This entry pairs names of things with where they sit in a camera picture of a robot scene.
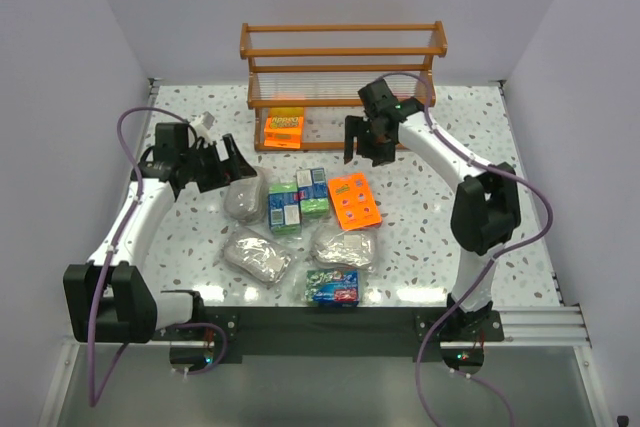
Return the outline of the orange Scrub Mommy box back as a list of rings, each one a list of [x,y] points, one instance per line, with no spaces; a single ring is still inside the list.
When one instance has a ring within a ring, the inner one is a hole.
[[[330,199],[340,227],[345,231],[377,226],[382,217],[363,173],[328,181]]]

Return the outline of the orange Scrub Daddy box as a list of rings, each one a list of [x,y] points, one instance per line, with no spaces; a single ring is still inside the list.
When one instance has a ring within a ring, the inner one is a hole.
[[[305,109],[303,107],[270,108],[263,129],[264,145],[278,149],[299,149],[302,143],[304,122]]]

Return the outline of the blue green colourful sponge pack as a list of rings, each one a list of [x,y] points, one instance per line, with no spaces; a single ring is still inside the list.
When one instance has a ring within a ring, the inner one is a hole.
[[[360,303],[359,272],[344,269],[309,270],[304,297],[312,305],[355,307]]]

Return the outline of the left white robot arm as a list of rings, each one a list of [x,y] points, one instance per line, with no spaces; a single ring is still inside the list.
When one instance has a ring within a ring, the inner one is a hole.
[[[154,292],[143,269],[161,222],[188,185],[206,193],[256,176],[233,135],[223,135],[222,142],[224,157],[200,128],[156,125],[154,143],[132,169],[127,199],[105,240],[85,263],[64,273],[76,340],[146,343],[163,328],[198,320],[203,301],[197,292]]]

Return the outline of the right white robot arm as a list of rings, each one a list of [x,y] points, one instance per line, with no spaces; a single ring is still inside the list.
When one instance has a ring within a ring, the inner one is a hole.
[[[380,77],[358,96],[363,116],[345,120],[344,155],[391,163],[397,146],[423,159],[454,193],[450,230],[460,247],[457,277],[446,311],[423,338],[483,322],[493,307],[497,256],[521,223],[519,193],[510,164],[493,165],[457,141],[415,97],[398,99]]]

